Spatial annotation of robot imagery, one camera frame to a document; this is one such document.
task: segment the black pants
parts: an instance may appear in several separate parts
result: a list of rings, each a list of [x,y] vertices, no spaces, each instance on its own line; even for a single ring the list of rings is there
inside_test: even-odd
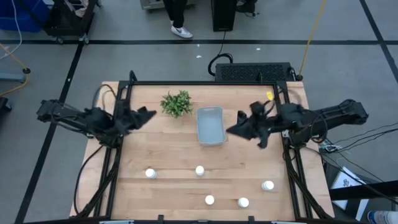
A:
[[[188,0],[163,0],[170,20],[174,21],[175,28],[181,28],[184,24],[184,10]]]

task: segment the table frame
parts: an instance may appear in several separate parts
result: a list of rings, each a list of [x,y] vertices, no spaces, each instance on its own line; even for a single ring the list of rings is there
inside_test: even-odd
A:
[[[281,98],[280,94],[283,94],[283,100],[285,103],[290,103],[289,100],[289,94],[288,94],[288,89],[287,89],[287,83],[286,81],[276,81],[276,82],[215,82],[215,81],[137,81],[137,78],[134,74],[134,72],[130,72],[130,80],[129,81],[120,81],[118,84],[118,90],[116,93],[116,100],[121,100],[123,97],[123,92],[124,90],[127,90],[126,94],[126,99],[130,100],[131,99],[131,93],[132,89],[136,85],[254,85],[254,86],[272,86],[273,91],[274,91],[274,96],[275,96],[275,105],[277,108],[277,112],[280,112],[280,106],[281,106]],[[284,148],[284,153],[285,153],[285,164],[287,169],[293,169],[293,164],[292,164],[292,158],[290,156],[290,144],[288,140],[289,133],[283,132],[281,133],[282,137],[282,142],[283,142],[283,148]],[[98,224],[99,222],[106,222],[106,221],[112,221],[111,219],[111,214],[112,214],[112,209],[113,209],[113,202],[114,202],[114,196],[116,193],[116,182],[118,179],[118,170],[119,170],[119,164],[121,160],[121,151],[123,148],[123,136],[120,137],[120,146],[115,148],[115,149],[106,149],[105,157],[104,157],[104,162],[103,162],[103,169],[101,172],[101,178],[99,182],[99,189],[97,192],[94,194],[93,198],[90,200],[89,203],[92,203],[93,205],[93,216],[88,217],[89,214],[91,213],[92,209],[85,211],[85,214],[79,217],[71,217],[70,219],[66,220],[50,220],[46,222],[39,222],[39,223],[47,223],[47,224],[56,224],[56,223],[95,223]],[[114,156],[114,162],[112,165],[111,170],[109,170],[109,164],[111,161],[111,155],[112,155],[112,150],[116,150],[115,156]],[[289,187],[290,187],[290,195],[292,199],[292,206],[293,206],[293,211],[294,211],[294,217],[295,217],[295,222],[305,222],[305,223],[342,223],[342,222],[337,222],[336,220],[326,220],[326,219],[316,219],[313,218],[312,215],[312,206],[309,203],[309,199],[303,195],[303,204],[304,204],[304,209],[305,209],[305,214],[306,217],[302,217],[300,214],[300,209],[299,209],[299,199],[297,197],[297,191],[295,185],[297,184],[298,181],[301,182],[301,186],[299,188],[302,190],[307,190],[307,184],[305,181],[305,174],[304,174],[304,169],[303,169],[303,164],[302,164],[302,158],[300,155],[300,149],[294,149],[294,156],[296,160],[296,168],[297,171],[293,175],[288,175],[288,180],[289,180]],[[103,199],[103,193],[106,190],[106,188],[109,186],[109,196],[108,196],[108,201],[106,203],[106,213],[105,216],[100,215],[101,211],[101,205],[102,205],[102,199]],[[248,216],[248,222],[249,224],[265,224],[265,223],[273,223],[271,221],[269,222],[260,222],[260,221],[255,221],[253,216]],[[178,224],[192,224],[192,223],[203,223],[203,224],[226,224],[226,223],[233,223],[233,224],[247,224],[248,222],[246,221],[212,221],[212,220],[164,220],[164,216],[162,214],[159,214],[157,220],[126,220],[126,221],[121,221],[120,224],[147,224],[147,223],[158,223],[158,224],[164,224],[164,223],[178,223]]]

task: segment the white sneaker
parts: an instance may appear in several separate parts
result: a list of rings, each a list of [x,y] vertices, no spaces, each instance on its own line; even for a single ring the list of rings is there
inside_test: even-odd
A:
[[[193,35],[185,27],[175,28],[174,26],[172,26],[172,32],[176,35],[179,35],[182,38],[193,37]]]

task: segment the black equipment box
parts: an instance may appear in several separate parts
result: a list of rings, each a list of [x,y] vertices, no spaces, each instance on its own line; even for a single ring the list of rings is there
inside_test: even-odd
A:
[[[215,32],[233,29],[237,3],[238,0],[211,0],[211,15]]]
[[[291,82],[295,81],[293,71],[288,62],[219,63],[216,65],[216,81]]]

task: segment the blue bin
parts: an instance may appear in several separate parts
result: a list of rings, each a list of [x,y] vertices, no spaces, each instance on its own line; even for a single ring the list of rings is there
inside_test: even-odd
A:
[[[27,7],[39,19],[41,25],[36,23],[29,12],[21,6],[20,1],[23,1]],[[21,31],[40,32],[42,25],[44,25],[49,18],[50,9],[42,0],[14,0],[17,9],[17,20]],[[0,0],[0,29],[3,30],[18,30],[14,19],[14,8],[11,0]]]

